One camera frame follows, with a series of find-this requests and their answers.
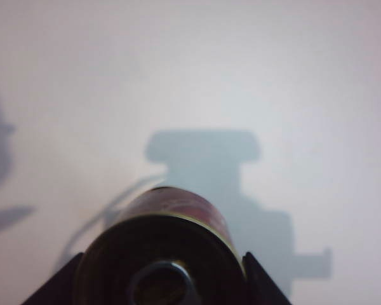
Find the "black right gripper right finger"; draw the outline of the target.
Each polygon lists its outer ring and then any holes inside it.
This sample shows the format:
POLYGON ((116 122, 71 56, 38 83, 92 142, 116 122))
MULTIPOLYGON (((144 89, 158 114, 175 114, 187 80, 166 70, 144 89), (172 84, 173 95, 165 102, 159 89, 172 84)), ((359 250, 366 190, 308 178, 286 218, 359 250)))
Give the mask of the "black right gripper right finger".
POLYGON ((246 273, 248 304, 291 305, 289 299, 251 252, 243 256, 243 266, 246 273))

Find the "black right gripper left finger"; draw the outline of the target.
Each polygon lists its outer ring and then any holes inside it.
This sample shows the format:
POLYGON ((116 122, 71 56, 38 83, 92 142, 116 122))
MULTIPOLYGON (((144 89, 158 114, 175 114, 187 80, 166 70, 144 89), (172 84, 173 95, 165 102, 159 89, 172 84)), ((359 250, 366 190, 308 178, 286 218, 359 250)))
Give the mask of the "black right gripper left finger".
POLYGON ((74 277, 77 267, 83 258, 80 252, 55 273, 46 283, 28 297, 22 305, 71 305, 74 287, 74 277))

